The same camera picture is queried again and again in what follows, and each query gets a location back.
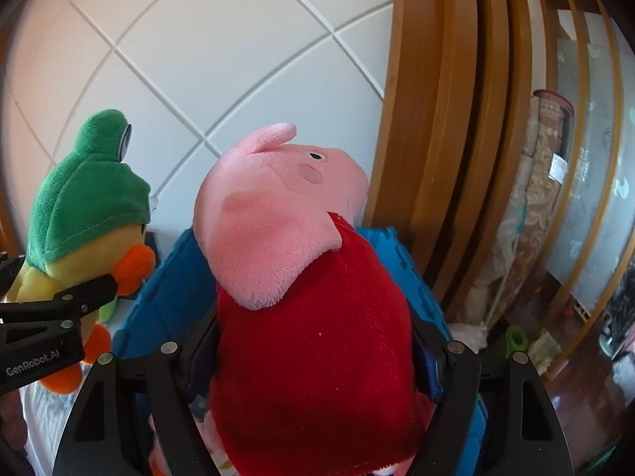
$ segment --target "pink cheek patch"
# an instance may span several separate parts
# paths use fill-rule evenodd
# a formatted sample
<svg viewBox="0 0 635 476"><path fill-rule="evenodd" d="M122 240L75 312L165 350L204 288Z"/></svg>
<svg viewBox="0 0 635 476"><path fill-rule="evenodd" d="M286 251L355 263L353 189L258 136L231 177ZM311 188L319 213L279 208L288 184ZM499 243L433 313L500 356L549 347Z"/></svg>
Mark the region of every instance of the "pink cheek patch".
<svg viewBox="0 0 635 476"><path fill-rule="evenodd" d="M300 165L300 175L311 184L322 184L322 175L308 164Z"/></svg>

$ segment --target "white paper label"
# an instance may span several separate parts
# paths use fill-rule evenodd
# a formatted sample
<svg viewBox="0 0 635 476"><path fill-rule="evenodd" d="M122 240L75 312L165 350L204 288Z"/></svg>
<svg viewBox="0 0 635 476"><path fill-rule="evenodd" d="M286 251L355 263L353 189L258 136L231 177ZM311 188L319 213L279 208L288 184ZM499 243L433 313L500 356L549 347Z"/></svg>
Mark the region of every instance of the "white paper label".
<svg viewBox="0 0 635 476"><path fill-rule="evenodd" d="M568 165L564 159L558 154L554 154L554 159L551 161L551 168L549 169L549 178L554 181L564 183L564 176L566 176L566 170Z"/></svg>

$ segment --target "wooden floor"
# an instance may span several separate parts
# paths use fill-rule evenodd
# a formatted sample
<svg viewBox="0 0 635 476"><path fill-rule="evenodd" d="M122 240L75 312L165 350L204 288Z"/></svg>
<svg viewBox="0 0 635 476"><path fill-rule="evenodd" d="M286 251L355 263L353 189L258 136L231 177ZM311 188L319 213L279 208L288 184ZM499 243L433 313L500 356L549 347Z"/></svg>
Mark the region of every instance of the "wooden floor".
<svg viewBox="0 0 635 476"><path fill-rule="evenodd" d="M544 311L544 300L535 299L510 312L506 319L532 330ZM580 324L576 313L562 315L552 334L560 341ZM612 379L611 361L599 349L600 332L597 326L592 329L561 372L545 381L576 468L601 453L624 428L625 400Z"/></svg>

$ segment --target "yellow duck plush toy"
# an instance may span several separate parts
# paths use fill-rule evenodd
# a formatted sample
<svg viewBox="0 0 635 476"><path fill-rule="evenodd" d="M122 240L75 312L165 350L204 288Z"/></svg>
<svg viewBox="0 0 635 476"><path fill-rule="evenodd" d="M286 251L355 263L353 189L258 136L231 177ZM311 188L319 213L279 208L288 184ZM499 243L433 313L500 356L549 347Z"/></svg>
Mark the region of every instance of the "yellow duck plush toy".
<svg viewBox="0 0 635 476"><path fill-rule="evenodd" d="M9 302L50 300L60 291L112 274L117 294L137 290L155 265L144 244L150 221L150 186L122 163L131 135L125 116L108 109L82 126L73 151L46 177L37 193L26 261L7 294ZM98 312L81 321L84 362L109 351L109 331L96 324ZM81 385L79 364L40 383L72 393Z"/></svg>

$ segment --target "red plush fabric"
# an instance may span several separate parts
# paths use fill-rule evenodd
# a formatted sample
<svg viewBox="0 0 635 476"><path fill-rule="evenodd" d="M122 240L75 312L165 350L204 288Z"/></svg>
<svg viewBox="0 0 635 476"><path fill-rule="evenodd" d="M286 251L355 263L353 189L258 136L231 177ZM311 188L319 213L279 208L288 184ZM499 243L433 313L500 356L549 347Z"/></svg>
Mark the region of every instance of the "red plush fabric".
<svg viewBox="0 0 635 476"><path fill-rule="evenodd" d="M241 476L366 474L413 456L429 419L405 298L372 246L331 218L342 248L274 307L247 310L218 288L211 408Z"/></svg>

